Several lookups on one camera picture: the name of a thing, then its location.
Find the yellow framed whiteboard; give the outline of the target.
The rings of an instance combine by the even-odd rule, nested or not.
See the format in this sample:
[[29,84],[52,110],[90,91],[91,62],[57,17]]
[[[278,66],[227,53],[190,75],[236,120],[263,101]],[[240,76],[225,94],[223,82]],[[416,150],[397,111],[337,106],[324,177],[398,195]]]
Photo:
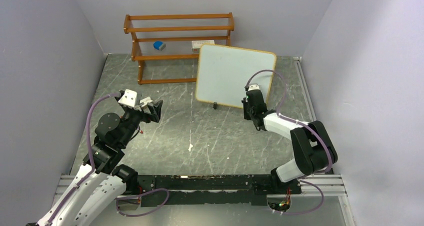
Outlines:
[[276,62],[273,52],[204,44],[199,50],[195,99],[241,109],[248,80],[258,71],[274,70]]

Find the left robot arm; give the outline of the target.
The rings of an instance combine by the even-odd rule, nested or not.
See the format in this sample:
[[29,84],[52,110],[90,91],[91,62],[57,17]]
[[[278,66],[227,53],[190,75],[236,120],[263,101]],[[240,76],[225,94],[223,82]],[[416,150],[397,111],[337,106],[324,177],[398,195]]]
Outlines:
[[142,197],[169,190],[156,188],[143,191],[138,172],[120,164],[123,150],[140,130],[140,123],[159,122],[163,101],[146,98],[142,103],[126,103],[118,99],[123,116],[106,113],[98,121],[94,143],[71,184],[59,200],[35,226],[89,226],[104,209],[115,202],[140,202]]

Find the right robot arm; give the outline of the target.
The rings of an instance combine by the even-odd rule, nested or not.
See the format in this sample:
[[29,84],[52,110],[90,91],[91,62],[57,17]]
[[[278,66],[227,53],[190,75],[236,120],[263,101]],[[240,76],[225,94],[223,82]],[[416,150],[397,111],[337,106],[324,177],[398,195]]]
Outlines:
[[241,102],[244,118],[252,121],[257,131],[275,133],[291,141],[293,159],[270,173],[269,185],[275,193],[282,193],[301,177],[330,170],[338,161],[338,154],[321,121],[299,121],[268,109],[258,88],[247,89]]

